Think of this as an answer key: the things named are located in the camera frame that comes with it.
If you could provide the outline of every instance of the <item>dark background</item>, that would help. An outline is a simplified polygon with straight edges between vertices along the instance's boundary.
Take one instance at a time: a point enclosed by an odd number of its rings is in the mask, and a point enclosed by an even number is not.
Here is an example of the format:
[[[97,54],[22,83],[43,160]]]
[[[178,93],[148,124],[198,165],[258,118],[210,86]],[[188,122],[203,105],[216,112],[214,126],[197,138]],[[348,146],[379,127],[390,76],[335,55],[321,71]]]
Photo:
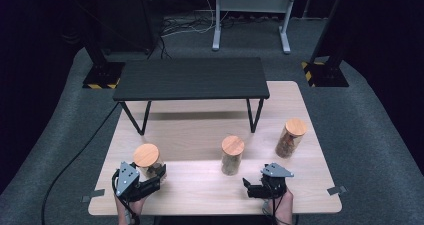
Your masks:
[[[79,1],[98,14],[97,0]],[[163,1],[167,13],[207,6],[205,0]],[[308,16],[327,17],[334,1],[310,0]],[[302,17],[306,4],[296,0],[292,15]],[[47,125],[73,57],[83,47],[71,8],[69,0],[0,0],[1,191]],[[421,0],[342,0],[319,48],[319,56],[329,56],[348,42],[343,59],[374,89],[421,171],[423,13]],[[98,37],[99,24],[90,23]]]

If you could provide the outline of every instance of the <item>table top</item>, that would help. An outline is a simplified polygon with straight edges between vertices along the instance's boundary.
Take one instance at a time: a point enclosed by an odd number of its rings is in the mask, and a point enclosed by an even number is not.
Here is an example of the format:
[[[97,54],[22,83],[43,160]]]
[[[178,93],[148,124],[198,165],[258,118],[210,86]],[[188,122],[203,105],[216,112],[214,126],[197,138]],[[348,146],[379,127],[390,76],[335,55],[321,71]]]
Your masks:
[[[327,192],[334,182],[297,84],[267,83],[271,96],[264,102],[255,133],[246,122],[243,99],[155,103],[150,111],[149,133],[144,136],[134,130],[123,111],[95,188],[105,189],[105,194],[91,199],[90,214],[117,214],[112,175],[121,161],[132,162],[135,149],[145,143],[159,148],[167,164],[167,177],[161,189],[147,199],[142,214],[262,214],[263,201],[247,196],[242,178],[259,185],[260,171],[272,162],[294,173],[294,177],[286,178],[294,194],[294,213],[339,212],[341,201],[338,195]],[[257,100],[251,102],[255,109]],[[146,104],[127,103],[138,121],[144,117]],[[308,130],[292,157],[283,159],[275,154],[275,146],[285,122],[294,117],[302,119]],[[245,143],[239,171],[233,176],[221,172],[221,143],[228,135],[236,135]]]
[[[269,98],[260,58],[130,61],[115,101]]]

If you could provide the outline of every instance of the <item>black bench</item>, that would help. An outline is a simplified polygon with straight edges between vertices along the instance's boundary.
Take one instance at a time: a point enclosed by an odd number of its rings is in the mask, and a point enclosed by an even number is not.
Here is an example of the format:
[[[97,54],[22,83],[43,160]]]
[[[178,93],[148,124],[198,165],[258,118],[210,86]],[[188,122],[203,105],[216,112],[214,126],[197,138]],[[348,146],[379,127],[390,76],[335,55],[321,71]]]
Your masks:
[[[113,100],[144,135],[152,101],[246,99],[250,130],[255,132],[264,99],[269,98],[260,58],[198,58],[127,62]],[[249,99],[260,99],[255,121]],[[140,129],[126,101],[148,101]]]

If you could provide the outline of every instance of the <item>yellow-black warning tape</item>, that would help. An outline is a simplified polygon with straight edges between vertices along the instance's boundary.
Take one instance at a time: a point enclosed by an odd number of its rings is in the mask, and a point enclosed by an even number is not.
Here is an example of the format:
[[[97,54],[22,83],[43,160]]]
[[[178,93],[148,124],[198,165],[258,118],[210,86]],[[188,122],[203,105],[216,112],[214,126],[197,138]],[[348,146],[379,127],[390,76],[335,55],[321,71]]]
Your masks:
[[[322,62],[317,62],[317,63],[314,63],[314,64],[315,65],[325,65]],[[305,72],[306,81],[308,81],[309,86],[315,87],[313,75],[312,75],[309,67],[310,66],[309,66],[309,63],[308,62],[302,62],[302,68],[303,68],[303,72]]]
[[[119,83],[119,79],[116,83],[110,83],[110,84],[84,84],[83,88],[90,88],[90,89],[115,89],[116,86]]]

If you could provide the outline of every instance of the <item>glass jar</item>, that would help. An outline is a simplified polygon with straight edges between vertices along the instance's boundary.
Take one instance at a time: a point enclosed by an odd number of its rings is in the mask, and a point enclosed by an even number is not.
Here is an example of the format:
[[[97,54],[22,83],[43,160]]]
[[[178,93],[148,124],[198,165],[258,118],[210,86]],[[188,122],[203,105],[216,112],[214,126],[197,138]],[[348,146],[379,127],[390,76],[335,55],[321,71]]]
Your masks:
[[[164,166],[164,162],[160,157],[159,149],[151,143],[145,143],[139,146],[134,152],[134,163],[140,168],[146,179],[156,177],[159,170]]]
[[[228,136],[222,141],[221,171],[226,175],[235,175],[241,163],[244,142],[237,136]]]
[[[302,120],[298,118],[289,119],[281,132],[280,139],[275,147],[275,153],[282,158],[291,157],[306,130],[306,124]]]

